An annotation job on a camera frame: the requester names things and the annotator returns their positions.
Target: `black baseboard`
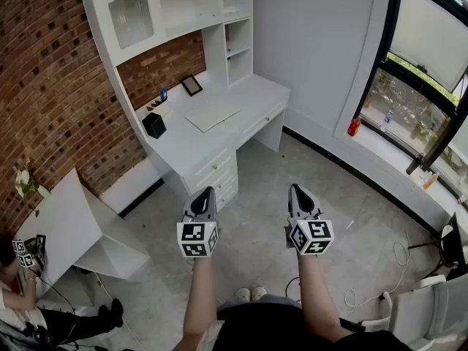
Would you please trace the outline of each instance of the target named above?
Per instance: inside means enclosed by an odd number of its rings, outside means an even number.
[[[159,179],[155,183],[153,183],[149,188],[147,188],[142,195],[137,197],[135,200],[133,200],[121,213],[118,215],[121,218],[124,218],[127,214],[129,214],[131,211],[133,211],[135,208],[137,208],[149,195],[151,195],[153,192],[158,190],[163,185],[164,181]]]
[[[373,180],[371,180],[366,175],[362,174],[359,170],[355,169],[353,166],[347,164],[331,152],[328,152],[326,149],[320,147],[319,145],[311,142],[307,138],[303,137],[302,135],[298,134],[297,132],[292,131],[289,127],[283,126],[283,132],[288,134],[290,137],[298,140],[302,144],[312,148],[314,151],[318,152],[319,154],[323,155],[327,159],[331,160],[339,167],[345,169],[347,172],[353,174],[356,178],[359,178],[362,182],[364,182],[367,186],[371,187],[383,197],[385,197],[388,201],[392,202],[398,208],[400,208],[404,213],[406,213],[409,217],[414,219],[418,224],[420,224],[424,229],[429,231],[433,236],[437,237],[439,233],[426,221],[424,221],[419,215],[417,215],[413,210],[409,209],[402,201],[394,197],[390,192],[385,190],[383,187],[376,184]]]

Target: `white shirt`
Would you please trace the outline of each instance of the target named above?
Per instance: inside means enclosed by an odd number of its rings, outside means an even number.
[[[26,323],[31,323],[35,329],[38,326],[42,326],[47,329],[44,316],[38,308],[34,308],[32,311],[22,311],[19,309],[5,308],[3,300],[3,290],[11,291],[11,289],[2,281],[0,281],[0,320],[6,324],[17,328],[19,331],[23,331],[26,327]]]

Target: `white shoe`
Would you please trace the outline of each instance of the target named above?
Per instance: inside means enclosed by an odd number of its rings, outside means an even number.
[[[260,300],[266,294],[264,287],[258,286],[252,290],[252,301]]]
[[[238,301],[250,302],[250,290],[245,287],[237,290],[234,296]]]

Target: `cabinet door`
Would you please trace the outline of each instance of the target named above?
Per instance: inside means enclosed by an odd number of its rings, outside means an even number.
[[[113,66],[165,42],[159,0],[93,0]]]

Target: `black pants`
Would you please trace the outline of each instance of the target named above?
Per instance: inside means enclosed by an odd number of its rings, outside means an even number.
[[[48,332],[53,337],[54,345],[91,338],[92,336],[107,333],[115,328],[112,320],[108,317],[81,317],[71,313],[50,311],[48,309],[40,309],[40,311],[42,316],[44,316]]]

